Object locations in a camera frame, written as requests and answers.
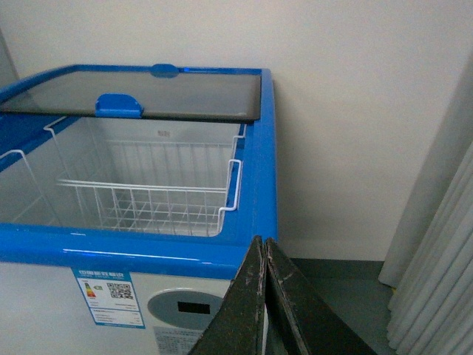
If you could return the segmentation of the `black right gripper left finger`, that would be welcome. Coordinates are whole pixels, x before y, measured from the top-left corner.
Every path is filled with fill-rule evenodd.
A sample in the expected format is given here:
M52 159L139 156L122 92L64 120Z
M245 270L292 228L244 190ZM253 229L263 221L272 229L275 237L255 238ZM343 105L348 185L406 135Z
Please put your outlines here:
M267 257L255 236L209 326L191 354L263 354Z

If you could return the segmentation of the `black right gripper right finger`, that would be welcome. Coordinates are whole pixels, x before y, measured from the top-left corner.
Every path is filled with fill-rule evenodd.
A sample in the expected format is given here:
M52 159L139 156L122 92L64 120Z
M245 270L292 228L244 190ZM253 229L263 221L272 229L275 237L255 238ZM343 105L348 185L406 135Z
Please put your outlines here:
M289 354L374 354L315 292L277 242L265 241L266 305Z

